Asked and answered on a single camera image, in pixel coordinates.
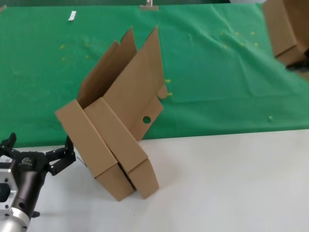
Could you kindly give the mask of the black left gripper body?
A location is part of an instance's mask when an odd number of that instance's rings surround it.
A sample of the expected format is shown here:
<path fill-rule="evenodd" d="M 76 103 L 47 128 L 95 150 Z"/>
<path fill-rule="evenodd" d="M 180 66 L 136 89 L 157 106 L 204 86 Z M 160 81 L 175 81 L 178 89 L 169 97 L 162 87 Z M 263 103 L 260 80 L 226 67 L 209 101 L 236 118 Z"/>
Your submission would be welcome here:
<path fill-rule="evenodd" d="M 40 213 L 35 211 L 35 206 L 49 171 L 49 161 L 43 152 L 12 151 L 11 158 L 15 160 L 18 172 L 18 192 L 12 207 L 28 217 L 39 217 Z"/>

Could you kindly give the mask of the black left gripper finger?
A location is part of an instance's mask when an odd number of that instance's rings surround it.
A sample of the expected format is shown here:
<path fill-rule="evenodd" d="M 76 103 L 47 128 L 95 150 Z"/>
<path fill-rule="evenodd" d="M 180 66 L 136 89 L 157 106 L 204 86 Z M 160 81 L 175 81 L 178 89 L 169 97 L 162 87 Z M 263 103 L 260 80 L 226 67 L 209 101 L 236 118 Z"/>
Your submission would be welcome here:
<path fill-rule="evenodd" d="M 76 161 L 74 145 L 69 136 L 66 138 L 64 147 L 49 151 L 45 155 L 49 163 L 56 160 L 54 164 L 49 165 L 48 169 L 53 176 L 59 174 Z"/>
<path fill-rule="evenodd" d="M 12 132 L 8 139 L 5 139 L 0 143 L 0 156 L 13 157 L 15 142 L 16 134 Z"/>

